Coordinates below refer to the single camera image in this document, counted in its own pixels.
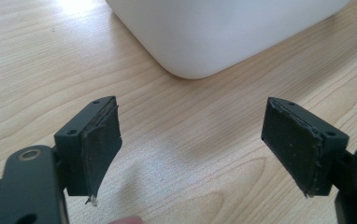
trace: wood grain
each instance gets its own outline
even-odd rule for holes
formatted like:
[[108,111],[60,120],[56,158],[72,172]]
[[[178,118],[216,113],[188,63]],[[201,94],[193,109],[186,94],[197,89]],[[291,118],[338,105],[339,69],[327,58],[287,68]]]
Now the wood grain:
[[6,158],[116,95],[123,147],[97,207],[72,223],[335,223],[333,189],[306,199],[260,139],[268,96],[297,102],[357,148],[357,0],[219,74],[166,72],[102,0],[0,0],[0,177]]

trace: white plastic box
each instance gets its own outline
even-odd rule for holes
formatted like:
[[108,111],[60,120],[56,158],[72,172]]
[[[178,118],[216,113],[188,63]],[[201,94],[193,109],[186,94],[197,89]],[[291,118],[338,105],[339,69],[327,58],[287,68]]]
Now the white plastic box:
[[107,0],[166,70],[211,76],[333,15],[349,0]]

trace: screw hole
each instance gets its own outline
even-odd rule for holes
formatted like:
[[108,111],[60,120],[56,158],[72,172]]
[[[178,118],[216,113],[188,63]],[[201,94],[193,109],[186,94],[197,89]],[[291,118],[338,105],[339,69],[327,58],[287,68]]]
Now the screw hole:
[[30,161],[30,160],[37,158],[40,154],[41,154],[41,150],[38,148],[29,149],[29,150],[21,153],[21,155],[19,155],[18,159],[20,161]]
[[77,130],[70,130],[70,131],[67,132],[67,134],[74,134],[76,132],[77,132]]
[[36,214],[29,214],[21,217],[16,224],[33,224],[36,222]]
[[327,135],[329,135],[329,136],[336,136],[336,134],[333,133],[333,132],[326,132],[326,133],[327,133]]

